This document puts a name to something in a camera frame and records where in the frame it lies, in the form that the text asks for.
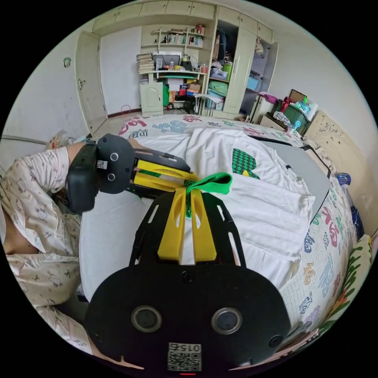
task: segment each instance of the printed number label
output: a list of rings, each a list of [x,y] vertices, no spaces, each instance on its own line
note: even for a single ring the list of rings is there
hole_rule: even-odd
[[[201,344],[169,343],[168,370],[201,371]]]

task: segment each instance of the person's hand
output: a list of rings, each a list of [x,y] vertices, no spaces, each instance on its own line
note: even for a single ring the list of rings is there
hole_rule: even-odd
[[[96,357],[99,357],[99,358],[102,358],[106,361],[109,361],[109,362],[112,362],[112,363],[115,363],[117,365],[120,365],[120,366],[126,366],[126,367],[132,367],[134,369],[144,369],[144,367],[140,367],[140,366],[136,366],[136,365],[133,365],[131,363],[128,363],[128,362],[125,362],[123,360],[123,356],[121,357],[121,361],[115,361],[107,356],[105,356],[104,354],[102,354],[98,349],[97,347],[94,345],[93,341],[89,338],[89,344],[92,348],[92,354]]]

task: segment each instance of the green bin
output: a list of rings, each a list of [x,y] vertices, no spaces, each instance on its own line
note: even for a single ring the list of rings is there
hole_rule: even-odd
[[[278,100],[278,104],[275,108],[272,110],[272,114],[274,114],[275,111],[280,111],[282,108],[282,100]],[[294,105],[288,105],[286,110],[283,112],[284,115],[288,118],[290,123],[292,125],[295,125],[297,121],[300,122],[300,126],[297,128],[297,132],[300,135],[304,135],[304,133],[307,131],[309,126],[309,120],[306,117],[306,115],[297,109]]]

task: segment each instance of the camera lens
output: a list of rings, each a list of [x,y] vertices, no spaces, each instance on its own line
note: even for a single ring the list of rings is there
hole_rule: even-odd
[[[234,308],[222,308],[211,319],[213,329],[222,335],[230,335],[241,326],[241,314]]]
[[[131,322],[139,331],[154,332],[161,326],[161,316],[153,307],[140,306],[133,311]]]

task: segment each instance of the headboard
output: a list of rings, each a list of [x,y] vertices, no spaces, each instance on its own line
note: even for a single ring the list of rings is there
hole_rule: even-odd
[[[365,233],[373,235],[378,228],[378,185],[359,148],[322,111],[317,112],[305,137],[323,148],[337,172],[350,174],[349,194],[361,215]]]

